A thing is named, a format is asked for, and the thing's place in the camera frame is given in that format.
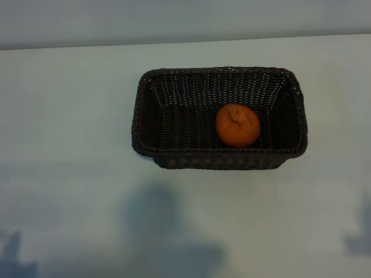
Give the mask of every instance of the light blue surface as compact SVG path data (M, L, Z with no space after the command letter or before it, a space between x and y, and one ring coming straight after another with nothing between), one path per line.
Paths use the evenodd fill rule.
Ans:
M370 49L355 35L0 52L0 277L369 278ZM142 74L221 65L296 74L307 152L271 171L136 154Z
M369 0L1 0L0 49L370 33Z

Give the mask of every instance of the table surface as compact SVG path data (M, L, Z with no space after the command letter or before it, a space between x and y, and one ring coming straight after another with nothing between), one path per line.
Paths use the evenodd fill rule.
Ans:
M134 152L142 74L219 66L295 73L303 156L165 170ZM370 277L370 88L371 35L0 52L0 277Z

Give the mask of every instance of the wicker basket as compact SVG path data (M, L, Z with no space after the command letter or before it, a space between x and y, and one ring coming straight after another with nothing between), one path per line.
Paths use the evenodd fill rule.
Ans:
M229 148L219 140L215 118L227 103L259 117L253 145ZM139 82L132 144L168 169L274 169L304 153L307 130L299 83L286 69L158 69Z

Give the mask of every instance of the black wicker basket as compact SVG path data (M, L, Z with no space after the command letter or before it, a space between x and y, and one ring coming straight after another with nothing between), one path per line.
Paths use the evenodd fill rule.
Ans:
M253 145L229 148L219 140L215 118L227 103L255 111ZM158 69L139 82L132 144L168 169L274 169L304 153L307 130L299 83L286 69Z

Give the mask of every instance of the woven texture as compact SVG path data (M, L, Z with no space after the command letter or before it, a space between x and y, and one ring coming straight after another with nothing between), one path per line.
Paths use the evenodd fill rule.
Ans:
M230 148L219 140L216 114L228 103L258 116L253 145ZM149 71L138 86L132 144L169 169L274 169L307 147L303 94L294 74L282 68Z

